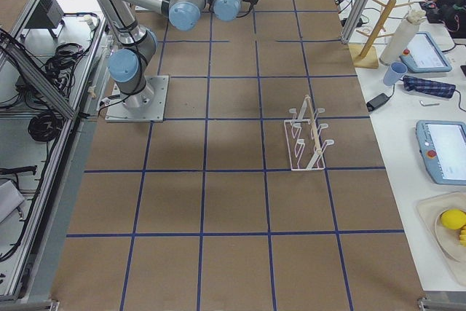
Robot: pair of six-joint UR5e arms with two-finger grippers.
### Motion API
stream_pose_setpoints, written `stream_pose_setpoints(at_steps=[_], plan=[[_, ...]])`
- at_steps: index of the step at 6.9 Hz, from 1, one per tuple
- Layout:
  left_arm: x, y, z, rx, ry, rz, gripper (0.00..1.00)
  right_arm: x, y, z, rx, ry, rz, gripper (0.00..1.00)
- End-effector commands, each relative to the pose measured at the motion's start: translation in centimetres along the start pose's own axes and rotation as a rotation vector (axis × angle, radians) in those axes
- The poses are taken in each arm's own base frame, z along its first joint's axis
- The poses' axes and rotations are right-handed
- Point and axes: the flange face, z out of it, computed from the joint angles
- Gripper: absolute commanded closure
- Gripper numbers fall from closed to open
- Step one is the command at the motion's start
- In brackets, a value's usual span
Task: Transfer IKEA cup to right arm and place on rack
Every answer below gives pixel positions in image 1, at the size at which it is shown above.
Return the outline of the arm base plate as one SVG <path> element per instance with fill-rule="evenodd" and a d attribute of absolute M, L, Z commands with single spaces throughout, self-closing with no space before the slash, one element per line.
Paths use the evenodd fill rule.
<path fill-rule="evenodd" d="M 107 122 L 162 122 L 165 114 L 170 77 L 147 76 L 145 89 L 129 97 L 124 103 L 117 98 L 114 106 L 106 109 Z"/>

